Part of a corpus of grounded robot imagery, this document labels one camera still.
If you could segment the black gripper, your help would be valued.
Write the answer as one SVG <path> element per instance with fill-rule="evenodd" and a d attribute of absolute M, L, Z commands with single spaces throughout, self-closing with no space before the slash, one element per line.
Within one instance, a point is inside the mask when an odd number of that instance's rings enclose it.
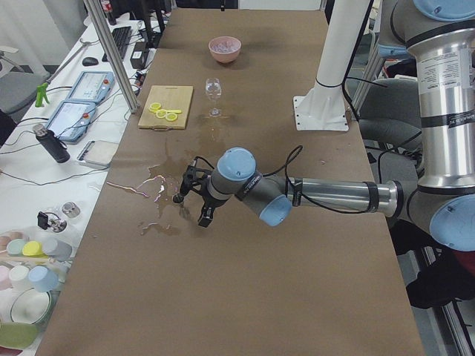
<path fill-rule="evenodd" d="M 204 204 L 198 219 L 198 225 L 207 228 L 213 220 L 214 210 L 227 202 L 227 195 L 216 191 L 212 184 L 212 178 L 207 177 L 203 186 L 202 198 Z"/>

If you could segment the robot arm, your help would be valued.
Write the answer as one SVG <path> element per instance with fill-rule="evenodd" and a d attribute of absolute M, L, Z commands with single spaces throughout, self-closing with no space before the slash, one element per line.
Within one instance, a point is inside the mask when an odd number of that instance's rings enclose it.
<path fill-rule="evenodd" d="M 244 148 L 227 150 L 203 178 L 198 220 L 237 197 L 270 226 L 294 206 L 341 214 L 380 212 L 412 222 L 441 245 L 474 249 L 474 48 L 472 1 L 386 1 L 381 48 L 416 60 L 424 172 L 416 183 L 336 182 L 266 177 Z"/>

